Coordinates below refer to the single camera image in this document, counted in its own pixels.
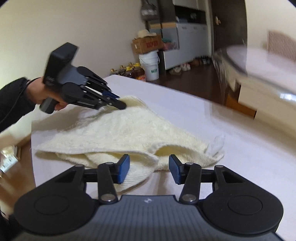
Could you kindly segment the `person's left forearm black sleeve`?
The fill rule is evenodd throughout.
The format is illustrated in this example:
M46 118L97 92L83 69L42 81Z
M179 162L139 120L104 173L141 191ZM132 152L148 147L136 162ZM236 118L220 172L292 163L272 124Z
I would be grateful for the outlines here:
M35 104L26 94L28 80L14 80L1 89L1 132L35 109Z

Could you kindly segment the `person's left hand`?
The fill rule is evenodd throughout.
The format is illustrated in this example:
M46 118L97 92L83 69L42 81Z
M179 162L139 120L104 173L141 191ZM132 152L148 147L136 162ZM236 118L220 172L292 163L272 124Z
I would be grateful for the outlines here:
M41 104L45 99L52 98L58 103L55 105L55 110L62 110L68 104L60 97L60 95L50 90L44 83L43 77L35 79L26 89L28 99L34 104Z

